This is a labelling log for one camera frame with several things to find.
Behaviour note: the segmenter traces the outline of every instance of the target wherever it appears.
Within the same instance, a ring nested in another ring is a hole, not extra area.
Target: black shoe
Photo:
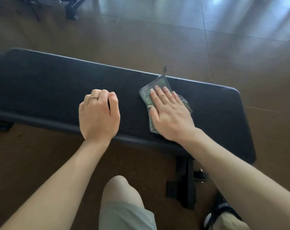
[[[219,192],[215,198],[211,213],[209,213],[204,220],[204,229],[209,229],[223,212],[232,213],[237,219],[242,221],[239,214],[229,205],[227,200]]]

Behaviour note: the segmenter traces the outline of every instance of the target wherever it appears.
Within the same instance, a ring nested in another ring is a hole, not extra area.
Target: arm
[[[116,135],[119,121],[114,92],[95,89],[85,96],[79,106],[80,129],[85,141],[0,229],[70,229],[89,179]]]
[[[156,87],[151,97],[155,128],[181,144],[251,229],[290,229],[290,192],[215,143],[193,120],[175,92]]]

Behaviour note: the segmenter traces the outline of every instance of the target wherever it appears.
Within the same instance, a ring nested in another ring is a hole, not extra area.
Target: hand
[[[114,92],[94,89],[79,106],[80,130],[85,140],[110,141],[118,132],[119,121],[118,99]]]
[[[149,115],[156,130],[166,139],[182,144],[182,141],[195,134],[195,126],[189,110],[178,95],[163,87],[155,86],[150,95],[156,105],[149,106]]]

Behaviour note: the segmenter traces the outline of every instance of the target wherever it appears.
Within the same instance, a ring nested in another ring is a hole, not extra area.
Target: black leather pad
[[[139,90],[157,75],[74,58],[12,49],[0,58],[0,119],[80,134],[78,106],[92,89],[116,92],[121,121],[116,138],[155,144],[187,155],[149,131]],[[234,88],[168,77],[188,100],[195,126],[248,163],[255,151],[239,92]]]

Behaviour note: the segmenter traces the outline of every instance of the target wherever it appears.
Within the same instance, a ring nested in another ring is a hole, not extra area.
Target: cloth
[[[100,209],[99,230],[157,230],[157,227],[151,211],[129,203],[109,202]]]
[[[166,88],[169,89],[170,92],[172,92],[172,88],[170,87],[170,84],[168,83],[168,80],[167,80],[167,78],[165,76],[166,71],[167,71],[167,68],[165,66],[163,68],[163,75],[161,75],[160,77],[156,78],[153,82],[151,82],[148,85],[144,86],[139,91],[139,94],[140,94],[143,102],[147,106],[148,113],[149,113],[149,108],[148,108],[149,105],[155,107],[155,104],[152,101],[151,96],[150,96],[150,90],[151,89],[155,89],[155,86],[158,85],[161,88],[165,86]],[[181,101],[183,102],[183,104],[189,109],[189,112],[191,114],[192,113],[192,110],[191,110],[191,108],[190,108],[189,103],[187,102],[187,100],[185,100],[180,95],[178,95],[178,96],[181,99]],[[150,129],[151,132],[159,134],[159,132],[155,129],[154,124],[153,124],[152,119],[151,119],[150,116],[149,116],[149,129]]]
[[[223,212],[209,230],[250,230],[250,228],[232,213]]]

